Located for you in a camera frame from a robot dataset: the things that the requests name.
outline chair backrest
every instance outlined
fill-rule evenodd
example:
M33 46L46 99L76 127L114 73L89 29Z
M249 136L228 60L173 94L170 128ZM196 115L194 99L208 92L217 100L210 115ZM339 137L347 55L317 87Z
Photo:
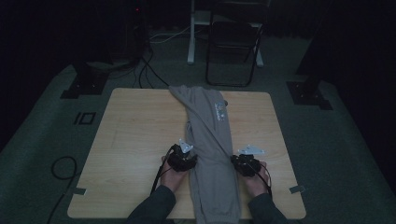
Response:
M220 15L232 21L246 23L267 23L268 6L263 1L221 1L211 9L211 21L213 16Z

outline person's left hand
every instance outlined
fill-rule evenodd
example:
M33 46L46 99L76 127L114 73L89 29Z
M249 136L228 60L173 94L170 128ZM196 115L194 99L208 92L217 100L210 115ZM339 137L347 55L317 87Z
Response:
M168 187L172 192L176 192L178 187L180 187L181 182L184 177L187 175L187 171L185 172L177 172L171 168L168 161L163 165L162 175L161 175L161 185Z

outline black chair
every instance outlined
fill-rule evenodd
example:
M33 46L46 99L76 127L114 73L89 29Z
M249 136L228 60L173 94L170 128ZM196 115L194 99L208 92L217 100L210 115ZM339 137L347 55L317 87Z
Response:
M262 32L267 21L268 6L264 2L222 1L215 4L210 11L206 52L206 82L216 86L245 87L250 84L253 78ZM247 54L244 63L248 56L253 53L253 63L248 81L244 83L211 81L209 64L211 63L210 54L212 48L243 49Z

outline hand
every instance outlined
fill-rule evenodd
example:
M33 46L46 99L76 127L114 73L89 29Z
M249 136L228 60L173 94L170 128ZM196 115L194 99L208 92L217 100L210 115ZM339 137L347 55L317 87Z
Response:
M163 165L162 174L163 175L161 175L161 185L168 187L175 193L178 187L180 187L184 177L187 175L187 171L176 172L174 169L171 168L168 161L166 161Z
M267 163L264 161L260 162L264 167L267 167ZM265 169L262 167L259 171L259 174L264 178L265 182L268 183L268 175L265 173ZM247 192L251 197L256 197L263 193L268 193L268 189L262 180L257 176L254 175L253 177L250 176L241 176L247 186Z

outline carpeted floor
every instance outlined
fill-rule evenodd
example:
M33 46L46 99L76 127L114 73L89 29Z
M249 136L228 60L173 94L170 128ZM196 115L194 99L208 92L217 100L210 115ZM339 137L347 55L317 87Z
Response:
M303 195L307 215L301 223L396 222L396 199L378 170L359 130L340 100L336 88L319 85L333 110L315 105L295 105L287 81L304 81L295 71L309 41L268 37L262 42L264 67L257 68L246 88L212 87L205 84L205 41L196 42L195 64L187 64L189 39L180 37L152 44L149 62L168 84L203 86L225 91L265 91L272 96L279 124ZM94 63L104 68L104 64ZM46 223L67 186L56 179L51 165L62 156L73 156L78 170L90 152L110 93L118 87L139 88L143 64L135 70L110 74L101 95L60 99L75 78L65 68L43 93L29 117L0 154L0 220L7 224ZM233 70L225 67L223 71ZM166 89L148 70L141 85ZM95 113L92 124L75 123L78 113ZM60 164L61 175L70 175L72 163ZM73 219L67 216L71 194L66 194L51 223L123 223L125 219Z

